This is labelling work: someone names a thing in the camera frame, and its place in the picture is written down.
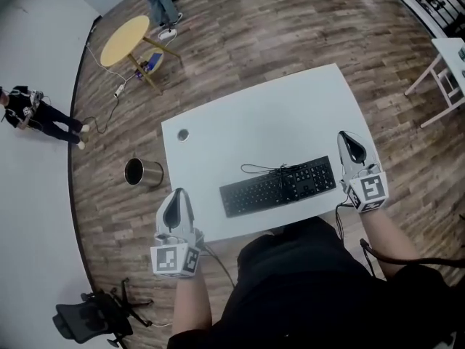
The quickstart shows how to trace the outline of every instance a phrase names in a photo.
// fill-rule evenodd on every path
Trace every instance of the white desk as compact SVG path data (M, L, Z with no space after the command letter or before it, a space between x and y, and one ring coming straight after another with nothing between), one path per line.
M276 228L333 211L345 200L337 134L373 145L354 95L338 67L327 65L228 95L162 123L172 188L192 201L206 241ZM181 129L189 131L184 142ZM219 187L254 177L241 164L279 167L329 156L337 188L266 211L226 218Z
M424 128L434 121L441 119L444 115L447 115L452 110L455 110L458 106L463 105L465 103L465 77L462 75L462 71L465 71L465 62L459 57L458 51L464 45L464 41L460 38L451 38L451 39L432 39L432 43L436 47L439 54L437 55L436 59L432 62L431 65L420 75L418 80L412 84L410 88L407 89L405 95L408 95L412 92L420 83L421 81L428 75L429 73L432 74L434 80L436 81L442 95L448 107L441 113L438 113L436 116L431 118L428 121L425 121L420 127ZM447 68L440 73L436 73L434 71L434 67L441 61L444 60ZM454 87L449 80L449 76L452 75L458 84L458 87ZM447 91L444 87L443 80L448 82L448 87L450 91ZM451 98L458 93L461 92L462 98L457 101L456 103L452 103Z

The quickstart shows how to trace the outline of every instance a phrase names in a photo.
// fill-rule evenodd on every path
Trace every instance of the hole in desk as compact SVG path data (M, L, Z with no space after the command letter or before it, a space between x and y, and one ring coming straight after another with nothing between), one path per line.
M189 131L187 129L181 129L177 134L177 139L183 143L187 138L189 138Z

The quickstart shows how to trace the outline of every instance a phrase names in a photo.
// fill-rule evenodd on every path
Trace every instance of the black keyboard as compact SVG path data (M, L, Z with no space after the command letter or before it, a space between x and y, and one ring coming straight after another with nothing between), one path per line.
M219 188L226 217L262 211L336 187L329 158L274 169L268 174Z

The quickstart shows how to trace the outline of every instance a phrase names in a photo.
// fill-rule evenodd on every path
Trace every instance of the metal trash can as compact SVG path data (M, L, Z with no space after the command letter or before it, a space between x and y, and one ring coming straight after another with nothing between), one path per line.
M164 171L160 163L133 158L127 162L124 178L130 185L144 185L156 188L163 181Z

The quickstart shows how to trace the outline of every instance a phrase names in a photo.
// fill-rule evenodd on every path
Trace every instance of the shoe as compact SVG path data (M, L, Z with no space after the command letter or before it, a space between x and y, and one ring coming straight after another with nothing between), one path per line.
M177 14L177 21L174 22L173 25L177 25L180 22L181 18L182 18L182 13L178 13Z

